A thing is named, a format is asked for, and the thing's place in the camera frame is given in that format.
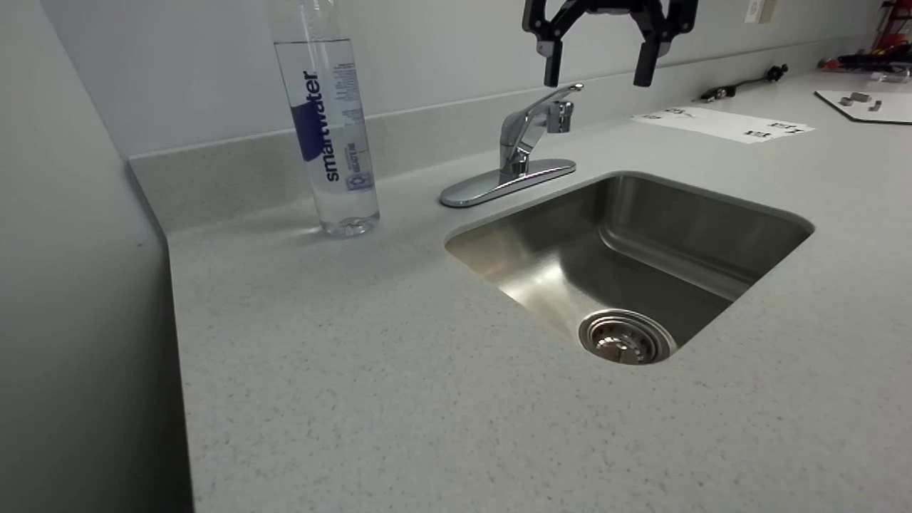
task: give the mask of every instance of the wall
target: wall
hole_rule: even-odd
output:
[[[261,0],[46,0],[124,153],[261,131],[288,114]],[[370,116],[539,89],[541,59],[519,31],[525,0],[344,0]],[[667,62],[746,49],[868,38],[878,0],[778,0],[744,27],[746,0],[702,0],[692,38]],[[630,17],[589,17],[568,39],[568,74],[632,67]]]
[[[176,513],[161,246],[37,0],[0,2],[0,511]]]

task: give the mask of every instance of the countertop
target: countertop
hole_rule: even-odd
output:
[[[739,145],[637,124],[549,136],[579,173],[472,209],[496,153],[378,186],[382,229],[304,205],[170,238],[196,513],[912,511],[912,128],[798,78],[713,109],[808,124]],[[452,230],[615,172],[806,218],[808,243],[680,354],[610,364],[448,257]]]

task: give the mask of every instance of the drain strainer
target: drain strainer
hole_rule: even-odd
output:
[[[610,362],[653,364],[679,350],[676,336],[635,312],[595,312],[579,326],[579,342]]]

